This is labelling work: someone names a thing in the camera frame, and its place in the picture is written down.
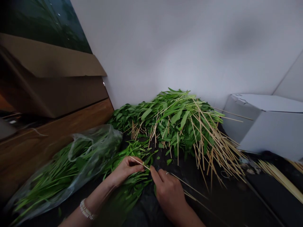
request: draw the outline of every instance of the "black surface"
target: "black surface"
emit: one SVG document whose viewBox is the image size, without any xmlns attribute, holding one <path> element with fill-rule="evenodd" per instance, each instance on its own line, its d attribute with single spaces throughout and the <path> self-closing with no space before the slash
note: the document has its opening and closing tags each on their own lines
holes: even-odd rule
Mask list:
<svg viewBox="0 0 303 227">
<path fill-rule="evenodd" d="M 275 178 L 262 174 L 247 180 L 286 227 L 303 226 L 303 204 Z"/>
</svg>

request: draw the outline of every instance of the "white box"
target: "white box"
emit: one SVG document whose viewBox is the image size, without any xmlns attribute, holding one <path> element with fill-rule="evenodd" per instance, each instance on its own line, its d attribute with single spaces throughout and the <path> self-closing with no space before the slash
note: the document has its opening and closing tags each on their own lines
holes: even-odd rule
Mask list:
<svg viewBox="0 0 303 227">
<path fill-rule="evenodd" d="M 234 94 L 227 100 L 223 128 L 240 144 L 238 149 L 259 153 L 265 150 L 298 161 L 303 158 L 303 102 L 268 95 Z"/>
</svg>

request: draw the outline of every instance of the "cardboard box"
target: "cardboard box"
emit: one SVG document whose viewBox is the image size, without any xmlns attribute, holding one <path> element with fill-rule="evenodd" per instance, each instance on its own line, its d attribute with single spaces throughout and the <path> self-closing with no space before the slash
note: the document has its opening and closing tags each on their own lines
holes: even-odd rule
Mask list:
<svg viewBox="0 0 303 227">
<path fill-rule="evenodd" d="M 108 98 L 97 58 L 0 33 L 0 93 L 22 113 L 56 118 Z"/>
<path fill-rule="evenodd" d="M 271 151 L 298 161 L 303 157 L 303 102 L 267 95 L 231 95 L 225 111 L 251 118 L 244 119 L 225 113 L 227 117 L 241 120 L 224 120 L 227 135 L 240 144 L 241 150 L 259 153 Z"/>
</svg>

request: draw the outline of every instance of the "beaded bracelet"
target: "beaded bracelet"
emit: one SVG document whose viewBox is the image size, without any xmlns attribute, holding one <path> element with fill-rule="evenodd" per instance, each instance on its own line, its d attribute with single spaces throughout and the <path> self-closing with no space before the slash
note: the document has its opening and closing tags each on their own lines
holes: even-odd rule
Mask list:
<svg viewBox="0 0 303 227">
<path fill-rule="evenodd" d="M 91 220 L 94 220 L 96 218 L 95 214 L 92 214 L 89 209 L 87 209 L 87 207 L 84 204 L 85 199 L 83 199 L 80 203 L 80 210 L 82 212 L 82 214 L 86 217 L 89 218 Z"/>
</svg>

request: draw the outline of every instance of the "clear plastic bag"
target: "clear plastic bag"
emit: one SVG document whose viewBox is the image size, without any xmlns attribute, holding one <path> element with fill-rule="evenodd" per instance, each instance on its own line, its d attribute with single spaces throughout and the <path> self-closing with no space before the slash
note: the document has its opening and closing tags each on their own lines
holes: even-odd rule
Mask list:
<svg viewBox="0 0 303 227">
<path fill-rule="evenodd" d="M 14 212 L 19 215 L 18 220 L 14 223 L 15 225 L 20 225 L 25 220 L 43 214 L 60 205 L 74 192 L 102 171 L 108 160 L 110 160 L 113 155 L 119 151 L 122 141 L 122 133 L 115 130 L 112 125 L 102 125 L 84 131 L 83 133 L 73 134 L 72 137 L 74 141 L 64 148 L 69 149 L 69 151 L 66 152 L 64 159 L 67 159 L 66 162 L 74 162 L 73 168 L 77 166 L 78 169 L 81 169 L 79 169 L 79 172 L 73 176 L 73 180 L 70 185 L 55 194 L 53 197 L 40 201 L 38 203 L 39 205 L 34 207 L 34 209 L 32 202 Z M 83 144 L 89 144 L 90 146 L 85 147 L 84 152 L 81 153 L 82 151 L 79 149 L 79 145 Z M 16 202 L 28 196 L 35 186 L 36 179 L 41 177 L 43 174 L 46 174 L 46 172 L 51 169 L 51 164 L 58 161 L 59 158 L 62 160 L 62 152 L 62 150 L 58 150 L 58 153 L 54 155 L 53 160 L 49 164 L 39 169 L 27 180 L 27 182 L 8 201 L 4 209 L 5 211 L 15 208 Z"/>
</svg>

